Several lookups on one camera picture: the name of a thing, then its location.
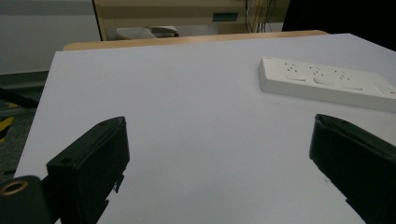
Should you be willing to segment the black and yellow floor object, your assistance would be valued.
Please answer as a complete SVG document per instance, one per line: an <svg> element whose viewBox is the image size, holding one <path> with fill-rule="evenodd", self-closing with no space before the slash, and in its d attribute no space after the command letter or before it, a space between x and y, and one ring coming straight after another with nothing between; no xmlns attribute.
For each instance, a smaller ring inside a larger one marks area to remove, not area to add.
<svg viewBox="0 0 396 224"><path fill-rule="evenodd" d="M5 142L14 118L19 114L35 112L38 101L0 88L0 144Z"/></svg>

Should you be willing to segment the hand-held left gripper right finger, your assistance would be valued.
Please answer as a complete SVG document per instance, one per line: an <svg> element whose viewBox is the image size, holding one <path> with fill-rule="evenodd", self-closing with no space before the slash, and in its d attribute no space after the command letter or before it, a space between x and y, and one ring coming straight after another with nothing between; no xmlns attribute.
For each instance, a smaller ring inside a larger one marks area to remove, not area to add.
<svg viewBox="0 0 396 224"><path fill-rule="evenodd" d="M366 224L396 224L396 147L346 120L317 114L309 158Z"/></svg>

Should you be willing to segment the grey shoe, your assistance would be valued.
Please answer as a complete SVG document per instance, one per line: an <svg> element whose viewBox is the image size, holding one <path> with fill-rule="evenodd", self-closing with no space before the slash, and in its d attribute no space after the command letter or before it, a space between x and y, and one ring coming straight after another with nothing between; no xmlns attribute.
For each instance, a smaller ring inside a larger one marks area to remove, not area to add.
<svg viewBox="0 0 396 224"><path fill-rule="evenodd" d="M147 26L117 28L116 35L122 39L151 39L177 37L178 31L174 26Z"/></svg>

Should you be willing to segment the white power strip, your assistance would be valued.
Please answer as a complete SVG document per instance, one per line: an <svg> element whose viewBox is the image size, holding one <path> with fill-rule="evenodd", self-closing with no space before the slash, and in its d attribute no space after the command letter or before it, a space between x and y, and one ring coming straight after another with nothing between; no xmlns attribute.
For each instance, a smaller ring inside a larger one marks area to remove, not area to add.
<svg viewBox="0 0 396 224"><path fill-rule="evenodd" d="M396 88L376 73L262 57L261 90L396 113Z"/></svg>

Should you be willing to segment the wooden table edge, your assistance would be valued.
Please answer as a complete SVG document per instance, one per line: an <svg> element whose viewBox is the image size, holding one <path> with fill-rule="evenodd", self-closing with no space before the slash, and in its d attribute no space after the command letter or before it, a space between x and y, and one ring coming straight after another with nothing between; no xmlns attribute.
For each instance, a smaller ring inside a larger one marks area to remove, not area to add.
<svg viewBox="0 0 396 224"><path fill-rule="evenodd" d="M145 46L195 44L195 43L207 43L207 42L218 42L218 41L229 41L229 40L301 37L301 36L313 36L313 35L326 35L326 32L320 30L308 30L308 31L254 33L254 34L198 35L198 36L182 36L182 37L170 37L170 38L78 42L64 46L63 51L83 50L83 49L133 48L133 47L145 47Z"/></svg>

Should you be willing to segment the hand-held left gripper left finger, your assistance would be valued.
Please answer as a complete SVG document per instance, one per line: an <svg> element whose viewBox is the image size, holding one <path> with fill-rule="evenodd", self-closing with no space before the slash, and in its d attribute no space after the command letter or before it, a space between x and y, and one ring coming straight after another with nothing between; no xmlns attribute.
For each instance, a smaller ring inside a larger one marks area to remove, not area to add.
<svg viewBox="0 0 396 224"><path fill-rule="evenodd" d="M130 161L126 120L104 120L47 163L62 224L96 224Z"/></svg>

